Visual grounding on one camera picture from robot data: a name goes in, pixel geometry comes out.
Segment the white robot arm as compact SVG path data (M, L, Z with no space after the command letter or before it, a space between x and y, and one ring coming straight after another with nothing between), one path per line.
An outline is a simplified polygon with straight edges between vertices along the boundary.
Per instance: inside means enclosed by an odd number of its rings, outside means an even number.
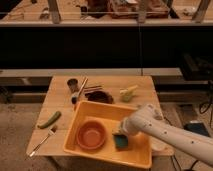
M213 138L171 126L159 117L154 105L144 104L124 117L113 134L134 136L143 132L213 167Z

